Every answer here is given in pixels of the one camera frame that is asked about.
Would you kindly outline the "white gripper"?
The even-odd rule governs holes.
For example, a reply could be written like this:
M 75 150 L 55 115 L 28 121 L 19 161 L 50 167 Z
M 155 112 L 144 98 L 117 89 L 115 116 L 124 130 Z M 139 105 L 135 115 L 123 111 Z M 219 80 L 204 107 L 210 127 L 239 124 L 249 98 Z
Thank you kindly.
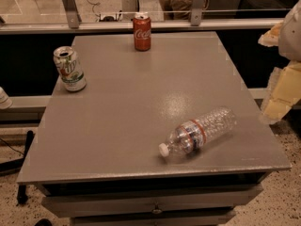
M 261 103 L 261 122 L 275 124 L 301 100 L 301 0 L 286 15 L 283 23 L 275 24 L 260 36 L 258 44 L 278 46 L 279 54 L 292 60 L 283 69 L 273 69 Z

